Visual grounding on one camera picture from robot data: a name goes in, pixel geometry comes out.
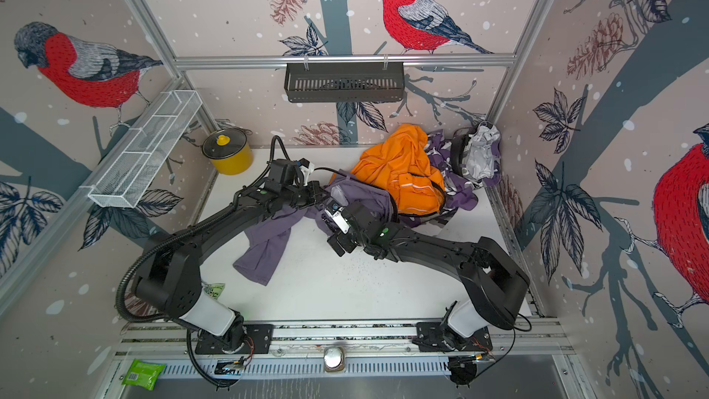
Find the lavender purple trousers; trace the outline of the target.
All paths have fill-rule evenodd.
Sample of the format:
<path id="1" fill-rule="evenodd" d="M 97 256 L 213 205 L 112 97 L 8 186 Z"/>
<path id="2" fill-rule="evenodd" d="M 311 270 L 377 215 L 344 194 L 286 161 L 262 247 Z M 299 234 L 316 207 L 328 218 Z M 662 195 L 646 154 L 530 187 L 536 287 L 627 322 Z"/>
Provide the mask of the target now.
<path id="1" fill-rule="evenodd" d="M 334 224 L 327 218 L 323 205 L 306 210 L 286 207 L 275 218 L 246 230 L 249 248 L 234 262 L 234 269 L 247 280 L 267 286 L 284 255 L 292 228 L 304 218 L 313 219 L 323 234 L 333 234 Z"/>

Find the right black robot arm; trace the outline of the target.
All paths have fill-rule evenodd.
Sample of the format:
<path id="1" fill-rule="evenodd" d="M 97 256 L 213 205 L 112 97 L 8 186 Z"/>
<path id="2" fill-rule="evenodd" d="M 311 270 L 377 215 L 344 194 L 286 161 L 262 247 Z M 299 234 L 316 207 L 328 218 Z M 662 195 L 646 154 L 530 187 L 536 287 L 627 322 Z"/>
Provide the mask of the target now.
<path id="1" fill-rule="evenodd" d="M 515 328 L 529 287 L 529 277 L 513 258 L 491 238 L 455 242 L 432 238 L 406 225 L 377 219 L 359 202 L 325 205 L 334 223 L 330 247 L 343 256 L 361 247 L 376 260 L 413 263 L 458 280 L 468 295 L 463 304 L 453 304 L 442 319 L 443 346 L 454 350 L 459 341 L 493 326 Z"/>

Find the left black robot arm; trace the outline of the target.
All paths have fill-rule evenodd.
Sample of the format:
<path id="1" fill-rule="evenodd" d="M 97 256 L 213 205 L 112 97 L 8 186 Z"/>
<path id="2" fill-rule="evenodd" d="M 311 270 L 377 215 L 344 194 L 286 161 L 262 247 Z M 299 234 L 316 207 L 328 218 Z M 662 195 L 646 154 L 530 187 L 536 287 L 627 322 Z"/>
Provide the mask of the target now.
<path id="1" fill-rule="evenodd" d="M 243 316 L 204 292 L 201 264 L 283 208 L 305 210 L 322 201 L 324 191 L 310 180 L 314 170 L 307 159 L 271 156 L 258 178 L 223 210 L 176 234 L 151 238 L 116 288 L 119 315 L 130 323 L 172 321 L 212 336 L 227 352 L 240 349 L 246 340 Z"/>

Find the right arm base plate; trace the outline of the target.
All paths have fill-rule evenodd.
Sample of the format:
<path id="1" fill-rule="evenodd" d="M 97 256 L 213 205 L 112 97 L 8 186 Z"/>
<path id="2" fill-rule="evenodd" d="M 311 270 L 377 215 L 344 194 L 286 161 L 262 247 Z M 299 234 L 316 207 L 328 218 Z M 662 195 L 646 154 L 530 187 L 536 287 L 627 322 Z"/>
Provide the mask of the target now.
<path id="1" fill-rule="evenodd" d="M 421 352 L 482 352 L 492 351 L 489 330 L 483 328 L 470 337 L 461 337 L 452 328 L 435 321 L 421 321 L 415 325 L 417 332 L 412 343 Z"/>

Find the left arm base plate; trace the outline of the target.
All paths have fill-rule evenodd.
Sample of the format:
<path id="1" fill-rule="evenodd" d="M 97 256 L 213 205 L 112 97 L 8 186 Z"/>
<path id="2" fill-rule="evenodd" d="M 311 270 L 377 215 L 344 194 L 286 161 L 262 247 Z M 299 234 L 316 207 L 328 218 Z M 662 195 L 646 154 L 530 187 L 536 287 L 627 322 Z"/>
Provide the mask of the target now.
<path id="1" fill-rule="evenodd" d="M 224 336 L 199 332 L 195 353 L 197 355 L 263 355 L 268 354 L 273 339 L 274 325 L 246 323 L 234 325 Z"/>

